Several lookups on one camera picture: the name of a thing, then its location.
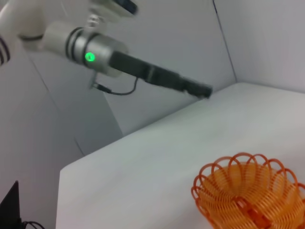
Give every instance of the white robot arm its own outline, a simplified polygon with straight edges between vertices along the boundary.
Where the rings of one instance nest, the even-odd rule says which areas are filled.
[[[209,98],[212,88],[181,77],[178,73],[128,55],[127,47],[103,35],[108,21],[118,22],[122,17],[137,13],[138,7],[131,0],[90,0],[90,15],[85,27],[75,28],[66,22],[45,25],[41,0],[9,0],[0,12],[0,66],[13,54],[14,43],[21,39],[26,48],[54,52],[73,62],[108,76],[121,72],[137,80],[187,92],[197,97]],[[110,94],[112,91],[93,83],[95,88]]]

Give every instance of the orange basket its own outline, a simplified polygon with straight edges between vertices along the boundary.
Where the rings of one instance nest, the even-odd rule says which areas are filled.
[[[279,160],[239,153],[205,165],[194,180],[192,196],[215,229],[304,229],[300,187],[305,189]]]

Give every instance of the green led light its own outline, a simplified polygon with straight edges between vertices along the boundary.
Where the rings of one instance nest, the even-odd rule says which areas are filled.
[[[95,60],[95,55],[92,52],[88,52],[85,55],[85,58],[88,62],[93,62]]]

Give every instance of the wire basket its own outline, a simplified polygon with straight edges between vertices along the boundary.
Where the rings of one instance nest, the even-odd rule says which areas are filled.
[[[208,168],[210,175],[205,176]],[[202,167],[192,196],[215,229],[304,229],[305,195],[300,187],[305,189],[279,160],[239,153]]]

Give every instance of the white table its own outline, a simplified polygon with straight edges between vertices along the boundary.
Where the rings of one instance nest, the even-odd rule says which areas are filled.
[[[237,152],[276,157],[305,182],[305,94],[235,84],[67,166],[56,229],[211,228],[193,179]]]

